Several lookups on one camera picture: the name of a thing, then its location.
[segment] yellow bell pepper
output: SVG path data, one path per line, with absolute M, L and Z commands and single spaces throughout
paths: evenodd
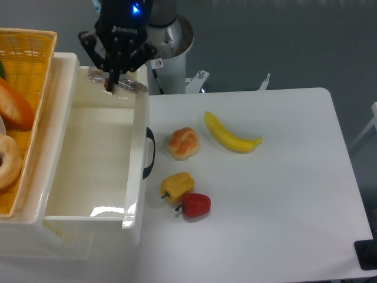
M 180 172 L 162 181 L 160 187 L 161 198 L 167 197 L 171 203 L 181 200 L 182 195 L 191 191 L 195 186 L 195 181 L 187 172 Z

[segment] plastic bag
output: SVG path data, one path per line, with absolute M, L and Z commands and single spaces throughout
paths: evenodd
M 106 80 L 107 78 L 105 77 L 105 73 L 102 70 L 99 70 L 96 67 L 89 67 L 88 81 L 104 84 Z M 148 88 L 144 84 L 139 83 L 128 74 L 119 79 L 118 84 L 115 85 L 113 95 L 115 94 L 117 96 L 121 96 L 119 90 L 131 91 L 133 93 L 148 92 Z

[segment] red bell pepper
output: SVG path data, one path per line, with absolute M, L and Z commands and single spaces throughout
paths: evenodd
M 176 208 L 187 217 L 198 217 L 208 213 L 211 209 L 211 199 L 200 193 L 185 193 L 182 196 L 182 204 Z

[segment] robotic arm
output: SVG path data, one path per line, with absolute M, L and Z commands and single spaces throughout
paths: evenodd
M 102 0 L 95 32 L 78 34 L 95 66 L 109 72 L 107 91 L 113 91 L 120 74 L 137 70 L 157 52 L 145 42 L 152 6 L 153 0 Z M 97 37 L 105 48 L 105 58 L 95 50 Z
M 177 15 L 176 0 L 92 1 L 100 10 L 95 30 L 78 37 L 95 66 L 109 73 L 107 91 L 113 91 L 121 74 L 153 58 L 163 59 L 164 64 L 158 70 L 146 64 L 150 94 L 160 94 L 157 82 L 165 93 L 185 92 L 186 52 L 194 35 L 188 20 Z M 95 51 L 97 38 L 105 49 L 104 58 Z

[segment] blue light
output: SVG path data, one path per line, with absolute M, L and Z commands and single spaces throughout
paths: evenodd
M 140 10 L 139 10 L 139 8 L 137 6 L 138 6 L 137 4 L 132 5 L 132 14 L 133 15 L 140 14 Z

